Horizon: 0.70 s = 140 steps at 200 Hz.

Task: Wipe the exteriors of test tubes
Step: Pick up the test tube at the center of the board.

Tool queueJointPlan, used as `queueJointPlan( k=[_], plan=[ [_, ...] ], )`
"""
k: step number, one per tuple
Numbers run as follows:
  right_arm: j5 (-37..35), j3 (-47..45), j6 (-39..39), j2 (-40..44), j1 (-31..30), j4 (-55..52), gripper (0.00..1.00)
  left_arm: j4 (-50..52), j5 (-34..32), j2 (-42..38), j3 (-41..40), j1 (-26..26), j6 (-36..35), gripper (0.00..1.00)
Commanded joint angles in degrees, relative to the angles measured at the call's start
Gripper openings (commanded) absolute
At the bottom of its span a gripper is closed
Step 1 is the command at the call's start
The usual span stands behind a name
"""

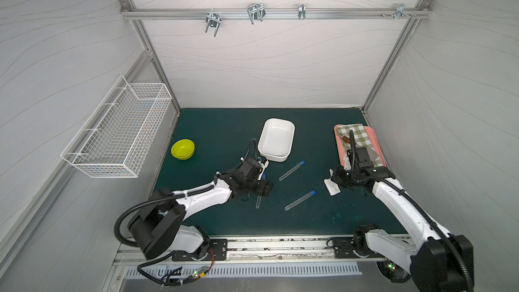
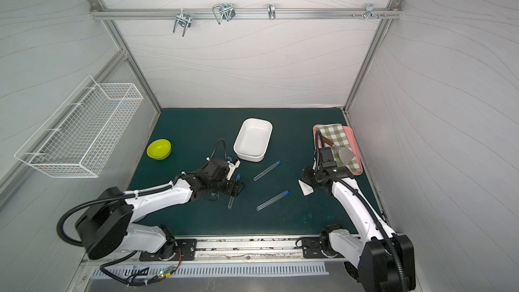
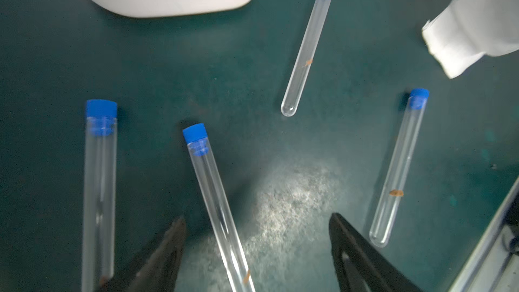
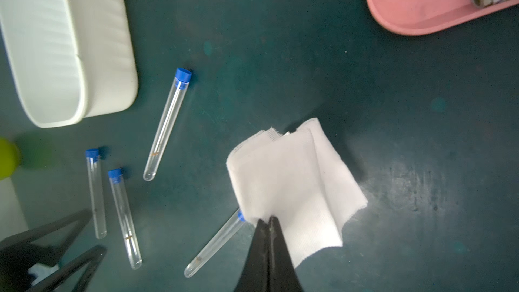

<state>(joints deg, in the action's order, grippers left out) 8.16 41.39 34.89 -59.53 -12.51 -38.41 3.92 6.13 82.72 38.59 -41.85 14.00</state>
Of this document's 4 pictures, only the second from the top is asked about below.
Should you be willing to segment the white wipe cloth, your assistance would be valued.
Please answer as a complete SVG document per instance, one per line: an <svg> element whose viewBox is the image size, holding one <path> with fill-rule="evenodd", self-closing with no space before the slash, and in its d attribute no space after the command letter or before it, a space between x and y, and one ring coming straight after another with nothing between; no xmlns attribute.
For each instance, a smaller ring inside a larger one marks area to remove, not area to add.
<svg viewBox="0 0 519 292"><path fill-rule="evenodd" d="M298 180L298 183L300 185L301 191L304 196L308 196L314 192L314 189L308 185L306 182L303 182L302 180Z"/></svg>

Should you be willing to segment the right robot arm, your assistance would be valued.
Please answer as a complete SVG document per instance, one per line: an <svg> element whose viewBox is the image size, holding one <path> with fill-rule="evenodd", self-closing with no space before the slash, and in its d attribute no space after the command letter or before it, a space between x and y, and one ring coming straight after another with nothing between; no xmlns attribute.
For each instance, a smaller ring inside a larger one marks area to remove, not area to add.
<svg viewBox="0 0 519 292"><path fill-rule="evenodd" d="M357 230L351 234L338 224L320 232L320 252L326 258L341 256L350 277L365 291L413 291L416 288L414 246L397 234L362 193L353 173L338 166L333 142L314 131L314 163L298 180L304 195L315 189L331 194L345 209Z"/></svg>

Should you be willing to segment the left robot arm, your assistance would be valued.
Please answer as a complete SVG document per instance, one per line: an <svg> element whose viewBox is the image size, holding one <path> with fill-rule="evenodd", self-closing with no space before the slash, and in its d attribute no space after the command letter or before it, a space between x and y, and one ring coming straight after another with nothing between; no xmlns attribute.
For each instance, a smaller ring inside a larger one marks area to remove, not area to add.
<svg viewBox="0 0 519 292"><path fill-rule="evenodd" d="M240 165L237 158L213 158L200 169L179 174L163 185L134 191L111 187L96 200L67 211L58 220L58 237L83 247L92 260L123 251L140 251L156 260L170 260L178 249L173 234L164 225L145 226L140 220L212 193L238 196L243 186L233 174Z"/></svg>

